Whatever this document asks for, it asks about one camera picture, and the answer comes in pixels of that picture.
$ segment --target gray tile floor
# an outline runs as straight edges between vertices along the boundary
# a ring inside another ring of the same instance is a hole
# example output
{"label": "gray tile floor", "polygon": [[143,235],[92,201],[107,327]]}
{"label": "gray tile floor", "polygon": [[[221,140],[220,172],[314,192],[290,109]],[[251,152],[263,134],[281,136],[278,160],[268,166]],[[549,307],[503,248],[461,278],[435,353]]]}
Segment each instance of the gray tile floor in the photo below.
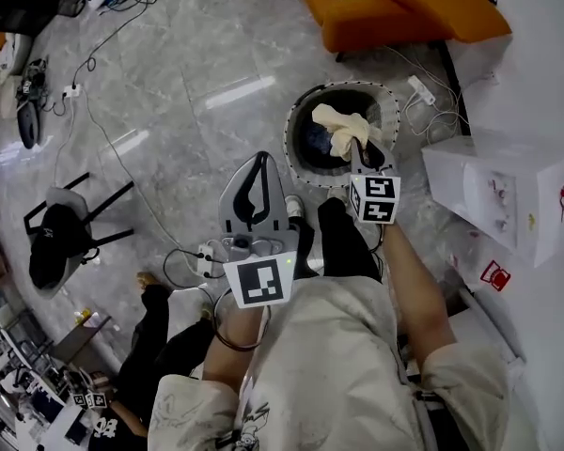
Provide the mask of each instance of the gray tile floor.
{"label": "gray tile floor", "polygon": [[[53,96],[59,98],[88,53],[139,9],[101,17],[87,9],[76,19],[53,20],[32,50],[32,58],[49,57]],[[425,45],[400,50],[417,56],[445,80],[436,52]],[[335,62],[322,47],[320,29],[303,0],[159,0],[94,56],[96,69],[81,70],[77,79],[89,95],[92,115],[159,220],[188,249],[218,237],[219,195],[237,166],[260,149],[274,155],[285,191],[300,194],[313,218],[325,192],[293,182],[281,146],[286,113],[312,86],[348,79],[381,82],[402,106],[412,94],[406,79],[415,73],[437,96],[440,108],[449,106],[443,88],[386,49],[349,54],[343,63]],[[222,103],[221,95],[230,89],[265,79],[269,84],[259,91]],[[92,125],[83,96],[73,108],[72,137],[60,154],[56,183],[63,185],[89,171],[92,178],[79,190],[92,208],[128,177]],[[414,107],[415,128],[423,129],[434,114],[430,107]],[[104,342],[122,359],[143,314],[135,273],[147,270],[162,277],[163,259],[173,244],[138,193],[128,193],[93,230],[100,236],[132,226],[135,235],[103,247],[100,258],[80,268],[51,301],[34,292],[27,274],[23,217],[53,185],[56,153],[70,129],[70,105],[64,117],[43,114],[40,143],[27,150],[16,122],[0,121],[0,239],[20,292],[50,335],[64,335],[74,324],[73,312],[90,307],[113,317]],[[449,134],[439,126],[432,138]],[[408,172],[418,169],[422,176],[418,155],[425,142],[401,123],[396,155],[400,163],[411,162]],[[417,203],[431,205],[429,198]],[[422,212],[413,213],[421,217]],[[373,229],[364,232],[373,239]],[[180,283],[200,282],[180,258],[172,259],[170,272]],[[216,293],[224,284],[211,282],[209,289]],[[201,300],[197,291],[172,297],[170,332],[196,319]]]}

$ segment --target orange chair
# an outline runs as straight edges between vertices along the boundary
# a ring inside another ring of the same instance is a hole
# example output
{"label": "orange chair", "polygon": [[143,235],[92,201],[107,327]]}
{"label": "orange chair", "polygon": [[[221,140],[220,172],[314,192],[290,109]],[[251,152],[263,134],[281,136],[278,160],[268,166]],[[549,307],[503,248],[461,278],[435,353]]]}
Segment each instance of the orange chair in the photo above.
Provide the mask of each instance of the orange chair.
{"label": "orange chair", "polygon": [[511,33],[487,0],[306,0],[330,52],[456,39],[471,43]]}

